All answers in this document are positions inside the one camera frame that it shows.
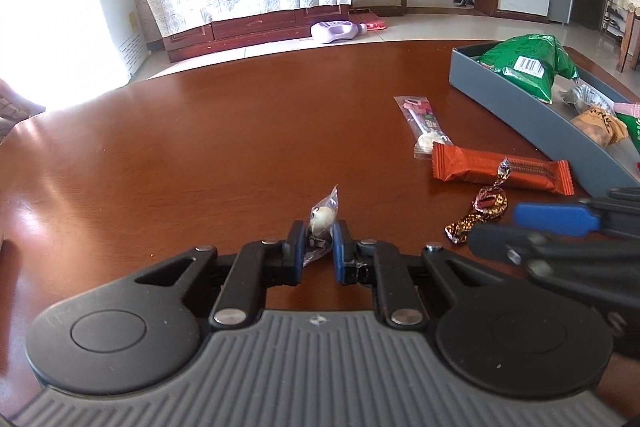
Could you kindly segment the person's right hand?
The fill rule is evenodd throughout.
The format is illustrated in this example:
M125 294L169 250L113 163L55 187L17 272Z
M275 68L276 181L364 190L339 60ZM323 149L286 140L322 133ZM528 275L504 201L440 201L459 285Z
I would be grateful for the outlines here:
M626 417L640 412L640 363L614 353L597 387L597 395Z

